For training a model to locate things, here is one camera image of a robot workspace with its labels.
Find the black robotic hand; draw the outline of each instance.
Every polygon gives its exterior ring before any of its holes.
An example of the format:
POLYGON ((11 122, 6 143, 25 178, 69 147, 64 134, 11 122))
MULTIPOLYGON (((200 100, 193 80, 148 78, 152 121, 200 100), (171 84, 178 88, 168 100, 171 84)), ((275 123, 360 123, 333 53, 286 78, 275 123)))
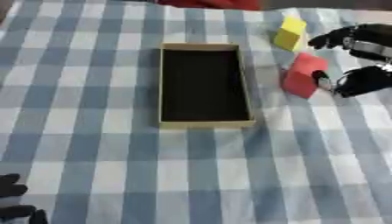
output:
POLYGON ((392 87, 392 71, 383 66, 366 66, 345 72, 334 88, 343 97, 362 95, 392 87))
POLYGON ((309 41, 315 49, 342 46, 357 58, 386 61, 392 58, 392 25, 361 24, 317 36, 309 41))
POLYGON ((366 66, 345 72, 335 85, 324 71, 313 73, 315 84, 343 98, 392 87, 392 67, 366 66))
MULTIPOLYGON (((0 176, 0 199, 22 196, 27 192, 26 185, 16 184, 20 179, 18 174, 0 176)), ((0 207, 0 221, 30 217, 29 224, 47 224, 44 210, 37 210, 35 206, 0 207)))

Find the red object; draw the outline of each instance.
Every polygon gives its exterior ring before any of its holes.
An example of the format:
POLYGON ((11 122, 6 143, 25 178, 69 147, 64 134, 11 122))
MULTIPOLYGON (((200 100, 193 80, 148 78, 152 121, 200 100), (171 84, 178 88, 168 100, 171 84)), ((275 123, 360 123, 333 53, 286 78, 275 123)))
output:
POLYGON ((317 89, 312 73, 318 70, 325 71, 327 68, 328 63, 325 59, 301 52, 287 72, 282 88, 294 95, 309 98, 317 89))
POLYGON ((181 8, 259 11, 261 9, 259 1, 260 0, 158 0, 158 3, 181 8))

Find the yellow cube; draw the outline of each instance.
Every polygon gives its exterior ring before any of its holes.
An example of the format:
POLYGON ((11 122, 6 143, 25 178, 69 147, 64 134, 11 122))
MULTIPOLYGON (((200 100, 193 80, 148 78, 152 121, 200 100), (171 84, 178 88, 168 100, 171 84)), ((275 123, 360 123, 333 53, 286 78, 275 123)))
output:
POLYGON ((287 17, 277 32, 274 44, 289 51, 299 48, 299 40, 306 28, 306 22, 294 17, 287 17))

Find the finger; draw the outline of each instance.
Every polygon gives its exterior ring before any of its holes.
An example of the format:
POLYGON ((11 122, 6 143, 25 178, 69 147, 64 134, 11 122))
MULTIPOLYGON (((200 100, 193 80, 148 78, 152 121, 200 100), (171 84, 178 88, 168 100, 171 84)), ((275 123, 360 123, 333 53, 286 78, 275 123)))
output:
POLYGON ((330 43, 328 43, 328 45, 326 46, 328 49, 332 49, 332 48, 335 48, 336 46, 338 46, 339 44, 338 43, 333 43, 333 42, 330 42, 330 43))
POLYGON ((13 185, 17 183, 19 179, 20 175, 17 173, 0 176, 0 186, 13 185))
POLYGON ((27 190, 28 188, 26 185, 0 186, 0 198, 22 196, 27 192, 27 190))
POLYGON ((48 224, 46 213, 40 209, 30 216, 29 224, 48 224))
POLYGON ((315 49, 321 49, 322 47, 324 47, 326 45, 326 41, 327 41, 327 36, 321 35, 321 36, 318 36, 316 38, 311 39, 308 42, 308 45, 313 46, 315 49))
POLYGON ((29 217, 35 210, 35 206, 9 206, 0 208, 0 219, 9 221, 16 218, 29 217))

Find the gingham fabric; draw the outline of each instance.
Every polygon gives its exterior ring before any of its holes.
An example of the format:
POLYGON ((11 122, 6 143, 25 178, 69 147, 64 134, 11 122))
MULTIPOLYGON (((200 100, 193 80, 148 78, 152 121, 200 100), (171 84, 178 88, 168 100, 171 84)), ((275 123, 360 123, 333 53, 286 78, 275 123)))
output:
MULTIPOLYGON (((17 2, 0 42, 0 173, 30 191, 1 204, 53 224, 392 223, 392 90, 283 92, 296 54, 270 39, 289 15, 306 38, 355 23, 350 10, 17 2), (158 129, 163 41, 239 44, 255 127, 158 129)), ((330 74, 370 63, 304 51, 330 74)))

